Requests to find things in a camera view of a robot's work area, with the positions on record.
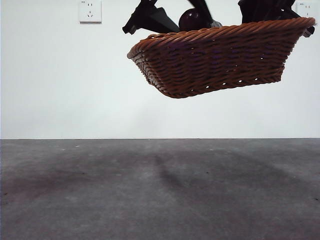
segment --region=white wall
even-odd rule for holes
[[[320,28],[301,38],[282,81],[171,99],[127,52],[139,0],[104,0],[100,25],[78,23],[78,0],[1,1],[2,139],[320,138]],[[240,24],[237,0],[208,0]],[[187,0],[159,0],[178,22]]]

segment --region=wicker basket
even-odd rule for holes
[[[127,57],[171,98],[279,82],[285,62],[314,18],[152,34]]]

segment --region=gray floor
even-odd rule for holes
[[[320,139],[4,140],[2,240],[319,240]]]

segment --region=basket rim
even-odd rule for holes
[[[159,42],[165,43],[171,42],[193,42],[197,40],[212,40],[214,38],[228,38],[235,34],[256,34],[267,33],[274,30],[281,29],[307,29],[316,24],[316,20],[313,17],[297,17],[285,20],[268,20],[242,23],[240,25],[230,25],[223,27],[202,28],[192,31],[180,31],[170,33],[157,33],[150,34],[147,38],[140,40],[134,45],[130,52],[127,54],[129,59],[134,58],[137,52],[145,49],[146,46],[151,47]]]

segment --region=wall socket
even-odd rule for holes
[[[318,23],[320,2],[314,0],[298,1],[296,3],[296,13],[301,17],[315,18],[316,23]]]
[[[101,0],[82,0],[79,2],[79,22],[100,24],[102,22],[101,5]]]

